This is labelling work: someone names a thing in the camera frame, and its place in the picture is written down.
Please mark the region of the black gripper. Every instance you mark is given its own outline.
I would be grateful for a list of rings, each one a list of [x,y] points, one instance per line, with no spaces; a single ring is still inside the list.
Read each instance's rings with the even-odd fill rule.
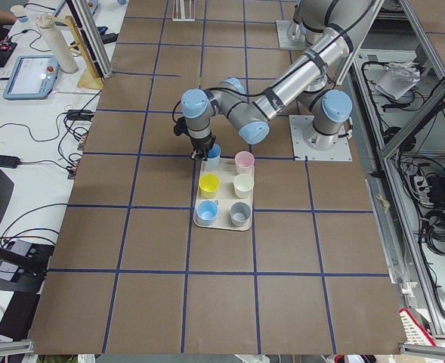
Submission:
[[[216,136],[215,135],[207,135],[204,138],[194,138],[190,136],[191,144],[193,145],[193,152],[191,154],[192,160],[201,160],[202,157],[205,157],[204,160],[208,160],[211,157],[212,146],[215,143]]]

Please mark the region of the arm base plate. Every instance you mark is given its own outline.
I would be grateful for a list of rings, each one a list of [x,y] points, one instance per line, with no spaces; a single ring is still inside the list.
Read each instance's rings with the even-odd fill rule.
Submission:
[[[284,50],[305,50],[311,47],[321,36],[297,24],[294,20],[278,20],[276,23],[279,48]]]
[[[349,139],[344,125],[336,135],[320,135],[313,125],[313,116],[290,115],[289,128],[296,161],[351,162]]]

